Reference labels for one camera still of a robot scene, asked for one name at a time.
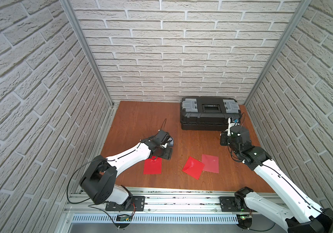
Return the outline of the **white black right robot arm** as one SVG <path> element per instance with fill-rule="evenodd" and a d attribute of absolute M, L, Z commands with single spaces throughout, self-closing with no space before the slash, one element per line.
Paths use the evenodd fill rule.
<path fill-rule="evenodd" d="M 235 162 L 243 163 L 259 175 L 286 204 L 281 207 L 264 199 L 253 189 L 243 187 L 235 192 L 233 206 L 254 210 L 282 227 L 288 233 L 331 233 L 333 210 L 322 208 L 303 193 L 261 147 L 253 146 L 249 130 L 230 124 L 220 136 L 220 144 L 228 146 Z"/>

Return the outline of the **red envelope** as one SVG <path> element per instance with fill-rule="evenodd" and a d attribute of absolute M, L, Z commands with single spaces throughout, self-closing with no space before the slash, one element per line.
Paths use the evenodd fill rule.
<path fill-rule="evenodd" d="M 219 158 L 217 156 L 203 154 L 201 162 L 204 164 L 203 171 L 219 173 Z"/>
<path fill-rule="evenodd" d="M 154 175 L 162 173 L 162 158 L 152 157 L 145 160 L 144 163 L 144 175 Z"/>
<path fill-rule="evenodd" d="M 201 161 L 190 156 L 183 167 L 183 172 L 194 179 L 199 180 L 204 167 L 205 165 Z"/>

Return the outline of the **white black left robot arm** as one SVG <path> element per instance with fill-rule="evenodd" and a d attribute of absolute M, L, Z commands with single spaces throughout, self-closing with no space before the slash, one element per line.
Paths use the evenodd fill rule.
<path fill-rule="evenodd" d="M 95 157 L 84 172 L 80 186 L 94 204 L 114 203 L 123 210 L 133 207 L 133 195 L 116 185 L 117 177 L 133 165 L 153 157 L 170 160 L 174 139 L 159 130 L 154 136 L 140 140 L 134 147 L 109 157 Z"/>

